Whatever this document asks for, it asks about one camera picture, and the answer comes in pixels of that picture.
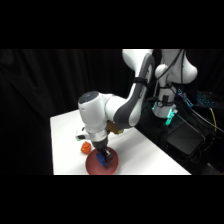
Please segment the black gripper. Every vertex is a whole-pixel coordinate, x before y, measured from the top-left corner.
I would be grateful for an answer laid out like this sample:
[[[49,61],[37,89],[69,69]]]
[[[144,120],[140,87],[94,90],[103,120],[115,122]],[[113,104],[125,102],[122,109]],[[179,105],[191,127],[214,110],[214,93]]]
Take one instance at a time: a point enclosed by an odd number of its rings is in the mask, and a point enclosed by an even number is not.
[[[99,142],[93,142],[93,146],[98,151],[105,153],[105,161],[106,161],[105,167],[108,167],[109,162],[113,158],[113,153],[108,149],[107,145],[108,145],[108,141],[106,139]]]

